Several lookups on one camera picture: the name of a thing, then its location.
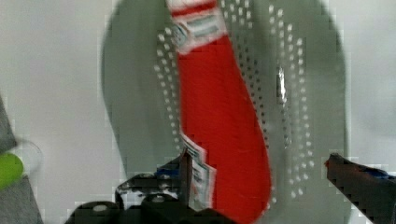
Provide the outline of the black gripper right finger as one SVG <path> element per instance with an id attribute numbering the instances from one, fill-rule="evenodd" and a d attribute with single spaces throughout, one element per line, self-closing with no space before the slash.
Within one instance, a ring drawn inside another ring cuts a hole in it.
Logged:
<path id="1" fill-rule="evenodd" d="M 373 224 L 395 224 L 396 178 L 332 153 L 325 162 L 327 179 Z"/>

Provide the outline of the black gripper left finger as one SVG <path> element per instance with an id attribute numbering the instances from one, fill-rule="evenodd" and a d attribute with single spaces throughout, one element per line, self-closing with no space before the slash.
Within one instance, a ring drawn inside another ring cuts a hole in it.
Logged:
<path id="1" fill-rule="evenodd" d="M 115 200 L 84 203 L 64 224 L 236 224 L 223 214 L 188 206 L 191 156 L 183 152 L 155 173 L 120 184 Z"/>

